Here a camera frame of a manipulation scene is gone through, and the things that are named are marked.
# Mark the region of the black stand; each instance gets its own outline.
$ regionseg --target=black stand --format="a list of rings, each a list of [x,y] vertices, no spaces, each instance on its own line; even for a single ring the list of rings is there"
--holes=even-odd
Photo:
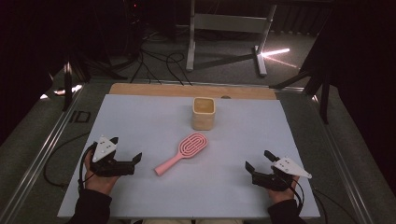
[[[327,120],[327,105],[329,103],[331,73],[331,71],[325,69],[307,70],[279,84],[269,86],[269,88],[280,90],[305,77],[311,77],[306,86],[304,87],[303,93],[307,95],[315,95],[320,86],[322,86],[319,114],[323,121],[328,124],[329,121]]]

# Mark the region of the black sleeve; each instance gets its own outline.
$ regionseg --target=black sleeve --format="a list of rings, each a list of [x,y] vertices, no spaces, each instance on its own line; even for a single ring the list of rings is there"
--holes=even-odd
[[[297,214],[297,203],[294,199],[276,203],[268,208],[273,224],[305,224]]]
[[[110,217],[111,198],[94,190],[84,189],[77,200],[75,214],[69,224],[105,224]]]

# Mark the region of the gray floor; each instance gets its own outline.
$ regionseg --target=gray floor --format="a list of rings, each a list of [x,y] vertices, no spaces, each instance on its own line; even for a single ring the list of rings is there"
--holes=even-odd
[[[238,38],[241,36],[245,38],[217,41],[210,40],[212,36],[211,33],[201,32],[197,37],[195,70],[186,73],[193,85],[210,83],[265,87],[276,84],[297,75],[299,67],[315,41],[312,36],[270,34],[264,51],[289,48],[290,52],[267,59],[268,76],[260,77],[255,61],[247,60],[251,56],[246,56],[251,54],[252,47],[257,45],[259,36],[238,35]],[[152,36],[150,41],[144,44],[143,49],[165,55],[175,52],[187,55],[186,35],[180,35],[176,42],[162,40],[160,36]],[[115,63],[121,61],[122,58],[113,59]],[[168,71],[164,62],[146,54],[144,62],[158,79],[177,84],[177,80]],[[183,69],[185,63],[184,59],[181,62]],[[125,82],[131,80],[137,67],[138,63],[135,63],[128,69],[120,71],[121,75],[128,77]],[[170,68],[187,84],[187,79],[183,77],[176,64],[170,64]],[[62,74],[55,78],[54,90],[63,85],[60,77]],[[142,68],[135,81],[149,82],[146,68]],[[315,177],[311,185],[340,203],[360,223],[393,223],[393,220],[396,220],[395,197],[377,170],[367,146],[338,97],[337,89],[331,88],[328,111],[330,124],[324,125],[318,116],[318,104],[311,99],[311,96],[301,94],[301,87],[306,81],[307,79],[303,79],[294,83],[293,88],[278,91],[276,96],[285,109],[304,166]],[[54,154],[48,167],[48,176],[52,181],[67,183],[70,180],[88,135],[83,135],[69,143],[68,141],[90,131],[103,97],[115,82],[117,81],[103,74],[95,73],[92,81],[84,86],[74,110],[89,111],[92,117],[88,123],[72,122],[65,126],[55,149],[63,143],[65,145]],[[64,115],[61,111],[63,98],[54,96],[51,91],[48,95],[49,99],[37,102],[0,148],[1,211],[6,211],[7,202],[22,181],[24,173],[46,144],[46,139],[57,124],[58,118]],[[21,207],[15,208],[15,217],[11,218],[13,223],[64,223],[64,219],[56,217],[64,191],[49,185],[44,180],[41,170],[33,180],[35,183],[28,189],[30,191],[27,196],[21,198]],[[319,198],[329,216],[329,223],[354,223],[342,208],[325,197],[319,195]],[[0,219],[0,222],[6,223],[4,219]],[[270,223],[269,220],[251,222]],[[309,219],[307,222],[325,223],[323,216]],[[109,223],[121,222],[110,220]]]

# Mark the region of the white plastic mount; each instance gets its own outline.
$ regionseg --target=white plastic mount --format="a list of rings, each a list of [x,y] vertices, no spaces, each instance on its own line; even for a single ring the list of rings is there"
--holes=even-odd
[[[96,146],[95,153],[93,154],[92,161],[97,162],[101,160],[103,157],[107,156],[111,152],[117,149],[117,145],[112,143],[103,135],[99,138],[98,145]]]
[[[297,163],[295,163],[292,159],[287,157],[276,161],[274,166],[288,175],[305,176],[308,179],[312,178],[311,174],[297,165]]]

